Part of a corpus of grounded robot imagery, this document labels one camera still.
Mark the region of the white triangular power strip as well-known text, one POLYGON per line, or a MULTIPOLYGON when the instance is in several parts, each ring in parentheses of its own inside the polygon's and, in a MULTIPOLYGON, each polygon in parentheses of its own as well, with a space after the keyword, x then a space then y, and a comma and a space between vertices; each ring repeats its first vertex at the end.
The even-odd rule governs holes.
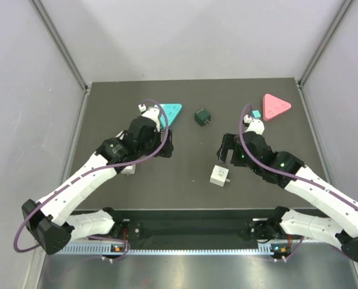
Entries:
POLYGON ((129 166, 126 166, 122 171, 121 173, 123 175, 134 175, 136 172, 136 165, 135 164, 132 164, 132 165, 129 165, 129 166))

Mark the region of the white tiger cube plug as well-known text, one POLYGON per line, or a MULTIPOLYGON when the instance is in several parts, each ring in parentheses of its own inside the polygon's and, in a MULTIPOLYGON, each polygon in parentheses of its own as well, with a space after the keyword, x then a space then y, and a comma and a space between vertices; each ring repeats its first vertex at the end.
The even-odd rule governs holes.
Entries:
POLYGON ((223 187, 225 183, 230 182, 228 172, 227 168, 215 165, 210 175, 210 183, 223 187))

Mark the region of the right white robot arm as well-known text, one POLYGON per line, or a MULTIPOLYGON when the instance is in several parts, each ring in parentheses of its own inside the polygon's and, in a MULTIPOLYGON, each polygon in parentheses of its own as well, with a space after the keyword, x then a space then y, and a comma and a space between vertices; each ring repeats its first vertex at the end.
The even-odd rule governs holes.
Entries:
POLYGON ((324 181, 296 156, 273 151, 262 136, 262 121, 245 117, 243 126, 244 132, 224 134, 218 161, 224 163, 228 151, 232 151, 232 165, 249 168, 264 181, 297 195, 325 214, 317 217, 277 207, 265 223, 268 236, 311 238, 339 249, 358 263, 358 202, 324 181))

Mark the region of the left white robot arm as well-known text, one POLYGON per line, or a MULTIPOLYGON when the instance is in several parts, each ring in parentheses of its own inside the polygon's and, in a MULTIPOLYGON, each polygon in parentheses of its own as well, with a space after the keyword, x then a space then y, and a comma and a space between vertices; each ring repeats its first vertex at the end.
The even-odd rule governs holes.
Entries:
POLYGON ((153 157, 169 158, 174 150, 172 133, 161 118, 167 115, 156 105, 140 105, 140 116, 116 137, 104 140, 87 162, 52 193, 21 207, 20 230, 27 229, 46 254, 61 251, 70 241, 94 235, 118 238, 122 219, 111 208, 75 215, 74 211, 97 188, 120 175, 128 166, 153 157))

